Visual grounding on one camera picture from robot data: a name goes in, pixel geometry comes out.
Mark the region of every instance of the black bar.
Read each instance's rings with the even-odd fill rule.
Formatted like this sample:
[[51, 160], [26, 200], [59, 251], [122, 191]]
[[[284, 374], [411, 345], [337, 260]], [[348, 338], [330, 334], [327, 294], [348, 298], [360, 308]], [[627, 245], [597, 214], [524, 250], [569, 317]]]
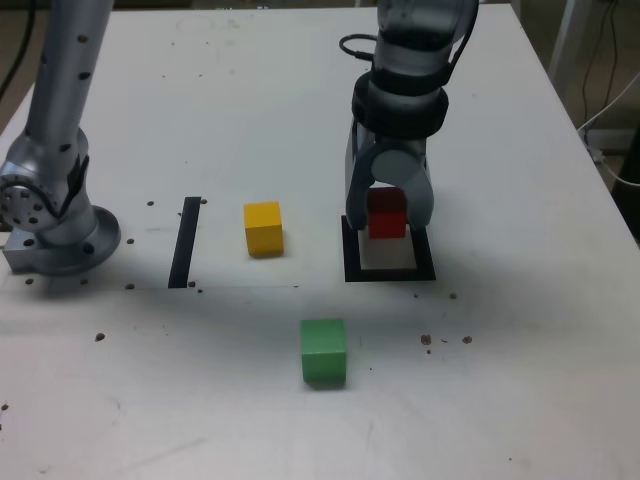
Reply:
[[182, 207], [180, 230], [176, 240], [176, 249], [173, 252], [171, 273], [169, 274], [169, 288], [187, 288], [189, 281], [189, 268], [191, 267], [191, 254], [193, 242], [196, 240], [198, 227], [198, 215], [200, 214], [200, 197], [186, 197]]

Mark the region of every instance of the red cube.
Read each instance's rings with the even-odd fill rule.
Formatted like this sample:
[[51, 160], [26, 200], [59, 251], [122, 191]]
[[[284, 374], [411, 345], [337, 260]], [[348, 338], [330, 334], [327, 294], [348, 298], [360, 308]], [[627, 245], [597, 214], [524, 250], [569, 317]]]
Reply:
[[369, 238], [404, 238], [407, 197], [397, 187], [372, 188], [367, 196]]

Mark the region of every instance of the black cable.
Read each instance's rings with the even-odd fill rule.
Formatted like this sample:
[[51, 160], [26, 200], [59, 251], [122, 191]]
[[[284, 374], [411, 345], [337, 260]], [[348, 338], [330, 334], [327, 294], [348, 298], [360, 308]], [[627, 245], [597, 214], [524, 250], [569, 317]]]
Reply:
[[472, 13], [471, 23], [469, 24], [469, 28], [467, 28], [467, 31], [464, 34], [464, 39], [460, 44], [460, 48], [458, 48], [458, 50], [456, 50], [456, 53], [453, 54], [453, 60], [451, 60], [451, 63], [449, 64], [449, 69], [450, 69], [449, 76], [451, 76], [451, 73], [453, 73], [453, 69], [456, 68], [456, 65], [458, 63], [458, 60], [460, 60], [460, 56], [462, 55], [462, 52], [466, 48], [467, 43], [469, 43], [469, 39], [471, 38], [471, 34], [473, 33], [473, 28], [476, 26], [476, 20], [478, 19], [478, 10], [480, 9], [480, 2], [479, 1], [474, 2], [474, 5], [475, 5], [475, 8]]
[[[607, 86], [607, 95], [604, 98], [604, 103], [602, 104], [602, 108], [600, 110], [603, 110], [604, 107], [609, 105], [611, 88], [613, 87], [613, 80], [616, 76], [616, 70], [618, 68], [618, 38], [616, 35], [616, 24], [614, 20], [614, 15], [616, 13], [616, 9], [618, 8], [618, 4], [619, 4], [619, 0], [613, 0], [612, 2], [613, 6], [611, 8], [611, 12], [609, 12], [609, 24], [611, 25], [611, 38], [613, 41], [613, 64], [611, 65], [611, 74], [609, 76], [609, 85]], [[585, 135], [589, 133], [589, 130], [595, 127], [596, 123], [598, 123], [598, 120], [600, 120], [600, 117], [596, 118], [593, 123], [591, 123], [585, 128]]]
[[29, 42], [31, 41], [31, 34], [33, 33], [33, 25], [36, 20], [36, 0], [31, 0], [29, 3], [29, 14], [27, 17], [27, 25], [24, 30], [24, 35], [22, 37], [22, 43], [20, 44], [20, 48], [18, 49], [18, 54], [16, 55], [16, 59], [13, 61], [13, 65], [9, 69], [7, 76], [2, 81], [2, 85], [0, 86], [0, 102], [2, 102], [2, 98], [4, 94], [7, 92], [9, 88], [9, 84], [13, 80], [16, 72], [20, 68], [22, 61], [24, 60], [24, 55], [27, 53], [27, 48], [29, 47]]
[[340, 46], [340, 50], [342, 50], [347, 55], [351, 55], [352, 57], [356, 57], [359, 60], [365, 60], [367, 62], [373, 61], [373, 53], [360, 52], [345, 47], [344, 44], [350, 40], [373, 40], [375, 42], [378, 40], [378, 37], [376, 37], [375, 35], [368, 35], [366, 33], [354, 33], [340, 39], [340, 43], [338, 44]]
[[[587, 120], [589, 119], [589, 104], [587, 102], [587, 82], [589, 81], [589, 75], [591, 74], [591, 68], [593, 67], [593, 62], [594, 62], [594, 60], [596, 58], [596, 54], [598, 53], [598, 50], [600, 49], [600, 43], [602, 42], [602, 37], [604, 36], [604, 26], [605, 26], [605, 24], [607, 22], [607, 15], [609, 14], [609, 11], [611, 10], [611, 7], [613, 6], [615, 1], [616, 0], [613, 0], [604, 9], [604, 13], [602, 14], [602, 20], [600, 22], [600, 32], [598, 33], [598, 39], [596, 40], [596, 44], [593, 47], [593, 52], [591, 53], [591, 58], [589, 59], [589, 64], [587, 65], [587, 71], [584, 74], [584, 80], [582, 81], [582, 105], [584, 107], [584, 122], [583, 123], [586, 123]], [[585, 129], [585, 131], [584, 131], [584, 143], [587, 146], [589, 146], [589, 138], [588, 138], [587, 134], [588, 134], [588, 130]]]

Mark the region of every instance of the green cube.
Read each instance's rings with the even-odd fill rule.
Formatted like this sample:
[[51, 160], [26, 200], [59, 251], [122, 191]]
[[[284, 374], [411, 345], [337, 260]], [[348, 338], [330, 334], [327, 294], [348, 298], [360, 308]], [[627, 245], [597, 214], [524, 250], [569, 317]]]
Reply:
[[342, 319], [303, 320], [302, 378], [307, 383], [344, 383], [347, 339]]

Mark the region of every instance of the white cable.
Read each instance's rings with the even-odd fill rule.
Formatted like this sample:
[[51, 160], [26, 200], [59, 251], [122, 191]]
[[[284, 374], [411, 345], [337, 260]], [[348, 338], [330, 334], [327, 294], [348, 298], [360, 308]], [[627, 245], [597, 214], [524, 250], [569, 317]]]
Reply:
[[609, 110], [611, 107], [613, 107], [613, 105], [614, 105], [618, 100], [620, 100], [620, 99], [624, 96], [624, 94], [625, 94], [625, 93], [627, 93], [627, 90], [629, 90], [629, 89], [633, 86], [633, 84], [634, 84], [634, 83], [636, 83], [636, 80], [638, 80], [638, 78], [640, 78], [640, 72], [636, 73], [636, 76], [635, 76], [635, 77], [633, 77], [633, 80], [631, 80], [631, 81], [629, 82], [629, 85], [627, 85], [627, 86], [624, 88], [624, 90], [622, 90], [622, 91], [620, 92], [620, 94], [619, 94], [616, 98], [614, 98], [614, 99], [611, 101], [611, 103], [610, 103], [609, 105], [607, 105], [606, 107], [604, 107], [602, 110], [600, 110], [598, 113], [596, 113], [593, 117], [591, 117], [591, 119], [590, 119], [590, 120], [587, 120], [587, 121], [585, 122], [585, 124], [584, 124], [584, 125], [582, 125], [580, 128], [578, 128], [578, 132], [581, 132], [581, 131], [584, 129], [584, 127], [586, 127], [587, 125], [589, 125], [589, 124], [590, 124], [591, 122], [593, 122], [596, 118], [598, 118], [598, 117], [599, 117], [600, 115], [602, 115], [604, 112], [606, 112], [606, 111], [607, 111], [607, 110]]
[[611, 170], [611, 167], [607, 165], [606, 158], [602, 158], [602, 160], [600, 161], [600, 165], [602, 165], [605, 168], [605, 170], [609, 172], [609, 175], [611, 175], [613, 178], [615, 178], [618, 182], [622, 183], [623, 185], [626, 185], [627, 187], [640, 188], [640, 183], [628, 182], [627, 180], [623, 180], [618, 175], [616, 175], [616, 172]]

